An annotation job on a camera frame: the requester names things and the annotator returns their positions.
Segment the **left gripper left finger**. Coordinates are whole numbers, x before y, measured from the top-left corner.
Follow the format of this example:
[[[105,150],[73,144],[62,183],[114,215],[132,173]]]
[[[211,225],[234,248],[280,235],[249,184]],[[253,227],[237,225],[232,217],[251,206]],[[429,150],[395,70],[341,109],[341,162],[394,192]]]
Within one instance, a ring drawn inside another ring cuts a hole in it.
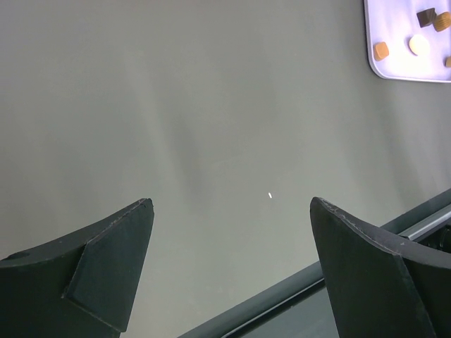
[[[2,337],[119,337],[154,222],[151,199],[1,260]]]

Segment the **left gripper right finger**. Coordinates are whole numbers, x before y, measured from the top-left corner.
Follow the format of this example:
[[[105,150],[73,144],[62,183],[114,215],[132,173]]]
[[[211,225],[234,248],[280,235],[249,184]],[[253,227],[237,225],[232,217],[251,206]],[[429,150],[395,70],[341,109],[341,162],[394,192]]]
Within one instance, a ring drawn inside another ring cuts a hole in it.
[[[449,337],[450,254],[366,223],[325,199],[311,226],[340,337]]]

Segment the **round white caramel chocolate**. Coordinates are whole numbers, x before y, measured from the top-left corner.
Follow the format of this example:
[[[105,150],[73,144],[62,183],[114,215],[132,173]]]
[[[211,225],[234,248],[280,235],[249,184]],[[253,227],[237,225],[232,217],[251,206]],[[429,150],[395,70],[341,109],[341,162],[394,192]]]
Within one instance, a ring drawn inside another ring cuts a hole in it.
[[[425,56],[430,53],[429,41],[423,35],[413,35],[408,45],[415,56]]]

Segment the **dark square chocolate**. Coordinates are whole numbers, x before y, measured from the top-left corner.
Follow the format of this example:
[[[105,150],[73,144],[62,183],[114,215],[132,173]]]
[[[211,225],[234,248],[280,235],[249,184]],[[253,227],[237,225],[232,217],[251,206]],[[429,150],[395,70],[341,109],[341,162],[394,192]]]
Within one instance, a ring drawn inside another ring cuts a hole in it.
[[[435,8],[427,8],[423,11],[419,11],[416,13],[419,27],[428,27],[429,25],[432,25],[434,21],[436,20],[437,13]]]

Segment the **ridged caramel chocolate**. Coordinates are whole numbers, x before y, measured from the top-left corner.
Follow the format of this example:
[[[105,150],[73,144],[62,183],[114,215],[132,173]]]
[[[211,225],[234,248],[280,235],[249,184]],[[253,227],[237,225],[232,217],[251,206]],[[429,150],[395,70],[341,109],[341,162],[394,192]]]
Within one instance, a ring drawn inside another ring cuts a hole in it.
[[[451,26],[451,14],[449,11],[438,14],[433,21],[436,32],[442,32]]]

